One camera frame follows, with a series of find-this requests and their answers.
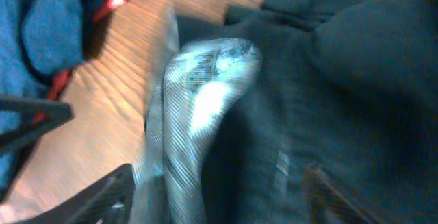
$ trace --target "wooden table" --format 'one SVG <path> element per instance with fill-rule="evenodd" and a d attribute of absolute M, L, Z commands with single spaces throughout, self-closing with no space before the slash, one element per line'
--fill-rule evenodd
<path fill-rule="evenodd" d="M 73 106 L 74 120 L 39 142 L 0 205 L 0 223 L 47 211 L 133 162 L 144 142 L 147 83 L 157 60 L 154 37 L 170 4 L 180 13 L 221 23 L 228 4 L 255 8 L 261 1 L 131 0 L 113 12 L 92 40 L 101 50 L 77 68 L 62 97 Z"/>

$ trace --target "black plastic object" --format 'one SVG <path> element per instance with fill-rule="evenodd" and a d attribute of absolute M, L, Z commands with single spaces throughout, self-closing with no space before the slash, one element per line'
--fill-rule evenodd
<path fill-rule="evenodd" d="M 393 224 L 389 213 L 377 210 L 351 187 L 317 164 L 306 168 L 303 181 L 311 223 Z"/>
<path fill-rule="evenodd" d="M 123 164 L 58 207 L 16 224 L 126 224 L 134 186 L 132 165 Z"/>
<path fill-rule="evenodd" d="M 45 133 L 67 123 L 73 118 L 73 111 L 67 103 L 6 95 L 0 95 L 0 111 L 14 111 L 20 114 L 45 114 L 44 120 L 41 122 L 1 134 L 0 155 L 11 151 L 18 151 L 30 145 Z"/>

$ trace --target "blue cloth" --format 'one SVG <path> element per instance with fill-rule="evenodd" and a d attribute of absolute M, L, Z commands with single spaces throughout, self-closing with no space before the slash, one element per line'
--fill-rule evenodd
<path fill-rule="evenodd" d="M 44 97 L 51 78 L 84 61 L 82 42 L 104 0 L 0 0 L 0 93 Z M 24 122 L 0 112 L 0 133 Z M 18 152 L 0 156 L 0 197 L 16 173 Z"/>

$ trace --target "wooden surface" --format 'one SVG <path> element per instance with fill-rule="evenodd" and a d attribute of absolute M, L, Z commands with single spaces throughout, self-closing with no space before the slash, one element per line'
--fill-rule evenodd
<path fill-rule="evenodd" d="M 92 40 L 102 42 L 95 60 L 75 71 L 62 98 L 73 106 L 75 119 L 40 141 L 0 205 L 0 223 L 47 211 L 133 162 L 144 142 L 145 90 L 158 50 L 153 39 L 171 3 L 180 13 L 221 23 L 228 4 L 257 7 L 261 1 L 132 0 L 113 12 Z"/>

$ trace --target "dark cloth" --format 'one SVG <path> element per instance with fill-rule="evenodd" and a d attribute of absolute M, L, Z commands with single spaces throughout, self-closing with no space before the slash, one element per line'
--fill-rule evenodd
<path fill-rule="evenodd" d="M 0 94 L 44 97 L 53 76 L 84 61 L 83 39 L 104 0 L 1 0 Z M 0 112 L 0 133 L 31 122 Z M 0 157 L 0 192 L 15 174 L 17 153 Z"/>
<path fill-rule="evenodd" d="M 438 0 L 265 0 L 230 7 L 224 27 L 179 18 L 180 45 L 244 38 L 263 55 L 203 165 L 209 223 L 307 223 L 314 162 L 395 217 L 434 223 L 437 19 Z"/>

